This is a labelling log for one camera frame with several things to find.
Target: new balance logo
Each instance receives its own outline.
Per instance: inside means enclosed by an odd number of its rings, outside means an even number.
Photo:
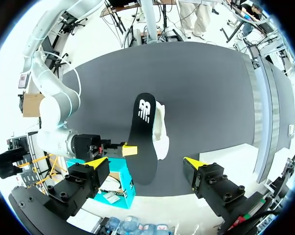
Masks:
[[[144,121],[146,121],[147,123],[149,123],[149,113],[151,110],[151,105],[149,102],[146,102],[145,100],[141,99],[140,100],[140,104],[139,104],[139,113],[138,116],[140,118],[142,118]]]

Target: person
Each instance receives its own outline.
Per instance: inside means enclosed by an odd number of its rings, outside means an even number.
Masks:
[[[216,2],[214,2],[214,3],[212,4],[212,12],[215,13],[216,15],[219,15],[220,13],[215,9],[216,4],[217,4]]]
[[[262,17],[262,8],[253,3],[252,6],[249,4],[242,4],[241,11],[252,18],[252,20],[258,22]],[[253,30],[253,25],[250,23],[244,23],[244,27],[242,29],[242,36],[246,37]]]
[[[204,33],[211,22],[212,5],[220,0],[179,0],[180,18],[182,31],[189,36],[191,33],[203,40]],[[195,14],[197,20],[192,25],[192,15]]]

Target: cardboard box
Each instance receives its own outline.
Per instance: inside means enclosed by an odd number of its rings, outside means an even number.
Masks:
[[[132,181],[132,177],[127,167],[126,160],[120,158],[108,158],[108,160],[110,171],[109,175],[117,179],[121,183],[122,188],[118,191],[105,191],[100,189],[101,193],[98,193],[95,196],[94,200],[114,207],[129,209],[136,195],[136,191]],[[81,159],[70,159],[67,161],[67,167],[70,167],[75,163],[83,164],[85,162]],[[110,203],[105,198],[105,195],[108,193],[113,193],[119,198],[119,200],[114,203]]]
[[[40,103],[43,98],[42,94],[24,94],[24,118],[38,118],[40,116]]]

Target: teal box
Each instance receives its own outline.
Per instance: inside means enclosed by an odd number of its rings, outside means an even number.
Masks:
[[[113,193],[117,197],[119,197],[119,201],[111,204],[104,197],[104,195],[109,193],[110,191],[103,191],[103,190],[101,190],[101,193],[98,193],[95,196],[94,200],[97,200],[99,202],[102,202],[114,207],[129,209],[136,195],[136,191],[133,185],[132,177],[127,167],[126,160],[120,159],[120,158],[108,158],[108,160],[109,160],[110,175],[114,178],[117,178],[117,180],[120,181],[122,186],[122,189],[120,192],[113,191]],[[74,165],[75,163],[83,164],[85,162],[81,159],[70,159],[67,161],[67,167],[70,167]]]
[[[85,161],[84,160],[81,160],[81,159],[77,159],[77,158],[69,159],[68,161],[66,161],[67,168],[69,168],[70,166],[74,165],[75,163],[84,164]]]

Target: yellow rod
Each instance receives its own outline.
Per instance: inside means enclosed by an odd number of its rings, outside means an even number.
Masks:
[[[57,162],[57,159],[58,159],[58,156],[56,157],[56,159],[55,159],[55,161],[54,161],[54,164],[53,164],[53,166],[51,167],[51,170],[50,170],[49,175],[52,174],[52,172],[53,172],[53,170],[54,170],[54,168],[55,168],[55,163]]]
[[[36,163],[36,162],[38,162],[40,160],[43,160],[43,159],[46,159],[46,158],[48,158],[48,156],[43,156],[41,158],[38,158],[38,159],[33,160],[32,163]],[[24,167],[24,166],[29,165],[29,164],[30,163],[24,163],[24,164],[19,165],[18,167],[21,168],[21,167]]]
[[[50,159],[50,161],[52,163],[54,163],[58,168],[62,169],[64,172],[67,172],[67,170],[65,170],[64,168],[62,168],[59,164],[57,164],[57,162],[55,162],[53,159]]]
[[[44,179],[42,179],[42,180],[40,180],[39,182],[36,182],[35,183],[35,185],[39,185],[39,184],[41,184],[41,183],[43,183],[45,180],[48,180],[48,179],[50,179],[50,177],[48,176],[48,177],[46,177],[46,178],[44,178]]]

